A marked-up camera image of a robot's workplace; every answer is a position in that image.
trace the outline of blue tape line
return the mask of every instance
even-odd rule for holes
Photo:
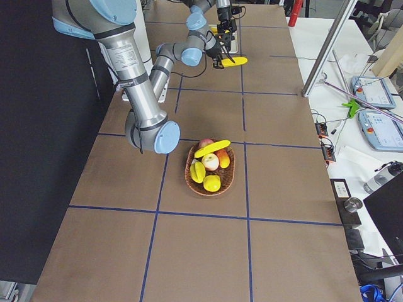
[[[179,24],[179,25],[185,25],[185,23],[180,23],[180,22],[156,22],[156,21],[145,21],[145,24],[150,23],[150,24]]]
[[[291,59],[298,59],[295,56],[291,56],[291,55],[270,55],[269,57],[273,57],[273,58],[291,58]]]
[[[244,131],[246,131],[246,119],[245,119],[245,100],[242,97],[242,124],[244,127]]]
[[[185,142],[198,142],[199,140],[192,140],[190,138],[180,138],[179,140],[183,140]]]
[[[179,98],[181,97],[181,90],[182,90],[182,81],[183,77],[181,77],[181,81],[179,82],[178,97],[176,98],[176,105],[174,110],[175,114],[178,112]]]
[[[127,208],[110,208],[107,206],[80,206],[70,204],[69,208],[75,209],[85,209],[85,210],[108,210],[108,211],[118,211],[118,212],[136,212],[136,213],[151,213],[155,214],[153,210],[140,210],[140,209],[127,209]]]
[[[169,212],[169,211],[160,211],[159,214],[174,215],[174,216],[192,216],[192,217],[205,217],[205,218],[247,220],[246,217],[241,217],[241,216],[227,216],[227,215],[215,215],[215,214],[198,214],[198,213],[183,213],[183,212]]]
[[[195,89],[195,88],[182,88],[185,91],[206,91],[206,92],[229,92],[229,93],[242,93],[242,91],[230,91],[230,90],[208,90],[208,89]]]
[[[185,213],[185,212],[170,212],[170,211],[154,211],[154,210],[140,210],[140,209],[128,209],[128,208],[110,208],[107,206],[83,206],[83,205],[69,205],[69,208],[83,209],[83,210],[103,210],[103,211],[118,211],[118,212],[134,212],[134,213],[150,213],[150,214],[162,214],[162,215],[173,215],[173,216],[194,216],[194,217],[205,217],[205,218],[223,218],[223,219],[236,219],[236,220],[247,220],[247,217],[242,216],[228,216],[228,215],[215,215],[215,214],[199,214],[199,213]],[[318,221],[303,221],[303,220],[282,220],[273,218],[260,218],[260,217],[249,217],[251,221],[265,221],[265,222],[280,222],[280,223],[296,223],[305,225],[330,225],[341,227],[340,223],[331,222],[318,222]]]
[[[103,132],[98,132],[98,135],[104,135],[107,137],[125,137],[126,135],[124,134],[117,134],[117,133],[103,133]]]
[[[241,66],[241,75],[243,76],[243,68]],[[275,96],[298,96],[296,93],[289,92],[256,92],[256,91],[230,91],[230,90],[208,90],[208,89],[195,89],[195,88],[181,88],[183,91],[206,91],[206,92],[229,92],[229,93],[241,93],[241,94],[269,94]]]
[[[275,96],[298,96],[296,93],[289,92],[253,92],[253,91],[244,91],[243,94],[269,94]]]
[[[272,219],[272,218],[256,218],[251,217],[252,221],[267,221],[267,222],[280,222],[280,223],[294,223],[300,225],[327,225],[330,227],[342,227],[341,223],[334,222],[319,222],[319,221],[304,221],[304,220],[284,220],[284,219]]]
[[[298,145],[280,145],[277,143],[245,143],[246,145],[255,145],[255,146],[272,146],[272,147],[281,147],[281,148],[301,148],[301,149],[317,149],[320,150],[320,147],[311,147],[311,146],[298,146]]]
[[[156,215],[154,217],[154,224],[152,226],[152,233],[151,233],[151,240],[150,240],[150,245],[149,245],[149,252],[147,254],[147,262],[145,263],[145,270],[144,270],[144,277],[143,277],[143,284],[141,286],[141,293],[140,293],[140,302],[143,301],[144,298],[144,291],[145,291],[145,283],[147,282],[147,275],[149,272],[149,265],[150,265],[150,258],[151,258],[151,252],[152,252],[152,245],[154,243],[154,237],[156,234],[156,228],[157,228],[157,220],[158,220],[158,211],[159,211],[159,205],[161,203],[161,195],[162,195],[162,189],[164,187],[164,180],[165,180],[165,174],[166,174],[166,167],[168,164],[168,158],[169,154],[166,155],[165,158],[165,164],[164,164],[164,172],[162,173],[162,179],[161,179],[161,186],[159,188],[159,195],[158,195],[158,203],[157,203],[157,209],[156,209]]]
[[[246,223],[247,223],[247,258],[249,267],[249,297],[253,302],[253,275],[252,275],[252,247],[251,247],[251,221],[249,212],[249,186],[247,178],[247,152],[246,144],[244,143],[244,161],[245,161],[245,193],[246,193]]]
[[[245,28],[275,28],[278,30],[287,30],[288,27],[282,27],[282,26],[254,26],[254,25],[244,25],[243,27]]]
[[[180,140],[186,142],[198,142],[199,140],[195,140],[192,138],[181,138]],[[252,143],[252,142],[235,142],[231,141],[231,143],[238,144],[238,145],[253,145],[253,146],[270,146],[270,147],[280,147],[280,148],[301,148],[301,149],[314,149],[320,150],[320,147],[313,147],[313,146],[298,146],[298,145],[282,145],[278,143]]]

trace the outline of woven basket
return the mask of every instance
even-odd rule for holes
[[[234,151],[232,151],[231,147],[225,148],[228,153],[230,164],[225,169],[218,167],[215,171],[206,171],[206,176],[208,175],[218,175],[221,181],[221,187],[217,192],[209,192],[203,187],[203,183],[198,184],[193,181],[190,176],[190,165],[193,159],[195,158],[195,152],[198,150],[198,143],[190,148],[188,158],[186,160],[186,167],[184,168],[184,179],[188,187],[195,193],[202,196],[216,196],[222,194],[228,190],[231,186],[232,181],[234,180],[234,171],[235,171],[235,155]]]

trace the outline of yellow fruit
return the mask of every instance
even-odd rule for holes
[[[212,143],[203,147],[195,152],[195,158],[203,157],[206,154],[213,153],[214,151],[228,147],[231,144],[229,140],[220,140],[219,142]]]
[[[225,151],[225,149],[220,149],[220,150],[216,151],[215,155],[219,158],[221,168],[225,169],[229,166],[230,159],[229,159],[228,153],[227,153],[227,151]]]
[[[199,162],[198,160],[193,160],[193,162],[190,165],[190,177],[197,182],[198,184],[201,184],[204,180],[204,177],[206,176],[206,169],[204,168],[204,165]]]
[[[203,180],[203,187],[209,192],[217,192],[221,187],[220,177],[218,175],[206,176]]]

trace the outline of apple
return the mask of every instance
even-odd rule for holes
[[[204,147],[206,147],[206,146],[208,146],[208,145],[210,145],[212,143],[213,143],[213,141],[211,139],[205,138],[204,140],[201,140],[199,142],[199,149],[204,148]]]
[[[214,171],[219,167],[220,160],[214,153],[209,153],[203,156],[201,163],[204,165],[206,170]]]

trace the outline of table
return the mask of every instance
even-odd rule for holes
[[[153,2],[151,50],[182,40],[187,16]],[[247,65],[171,77],[171,154],[130,147],[129,105],[114,98],[33,302],[361,300],[283,8],[247,5],[238,28]],[[206,137],[231,140],[236,155],[231,188],[210,199],[183,175]]]
[[[326,19],[305,19],[299,18],[297,25],[290,28],[290,34],[295,47],[295,53],[300,66],[301,74],[306,81],[309,72],[314,64],[313,60],[303,58],[316,58],[321,45],[332,25],[333,20]],[[348,20],[342,34],[335,44],[334,50],[341,59],[343,55],[355,55],[362,53],[371,55],[373,52],[363,35],[359,31],[353,20]],[[328,81],[343,87],[341,77],[338,72],[337,65],[334,62],[327,62],[324,72],[328,75]],[[352,74],[345,73],[347,81],[350,82]],[[373,76],[369,70],[366,76]],[[385,79],[392,93],[397,93],[389,79]],[[403,102],[400,97],[394,96],[396,109],[393,112],[403,113]],[[309,96],[309,103],[312,109],[316,109],[323,114],[327,120],[338,120],[345,118],[348,112],[347,108],[341,106],[347,98],[331,88],[317,86]],[[330,123],[331,131],[337,123]],[[334,142],[338,139],[339,134],[330,135],[329,138]],[[353,196],[361,200],[368,196],[363,189],[363,184],[376,173],[374,170],[383,163],[391,160],[403,162],[403,154],[398,152],[379,152],[374,151],[364,138],[357,119],[348,120],[342,134],[340,135],[336,146],[335,164],[331,164],[328,168],[330,178],[344,178],[347,181],[349,189]],[[383,238],[380,236],[376,226],[373,224],[365,207],[358,211],[362,226],[359,227],[361,236],[366,245],[364,252],[377,256],[383,256],[382,249],[385,249],[389,255],[392,254]]]

